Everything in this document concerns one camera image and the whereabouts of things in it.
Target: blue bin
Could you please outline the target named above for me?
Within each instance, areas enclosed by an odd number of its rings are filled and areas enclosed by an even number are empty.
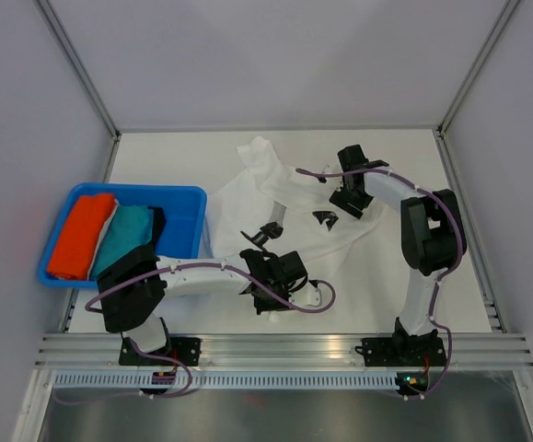
[[[120,205],[147,205],[161,207],[166,216],[166,226],[156,245],[156,254],[172,258],[196,258],[203,234],[204,211],[207,194],[192,186],[141,186],[133,184],[107,184],[85,182],[75,186],[65,200],[57,217],[53,232],[39,262],[38,277],[45,285],[97,289],[94,281],[65,281],[47,273],[47,264],[53,248],[78,197],[112,193]]]

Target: orange cloth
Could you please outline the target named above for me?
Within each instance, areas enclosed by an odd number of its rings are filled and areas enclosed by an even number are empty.
[[[66,280],[87,280],[98,237],[115,209],[112,193],[83,195],[75,202],[53,249],[47,272]]]

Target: teal cloth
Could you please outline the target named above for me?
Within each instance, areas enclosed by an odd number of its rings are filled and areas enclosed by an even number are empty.
[[[90,280],[137,246],[152,239],[154,211],[142,205],[120,205],[110,221],[109,230],[98,247]]]

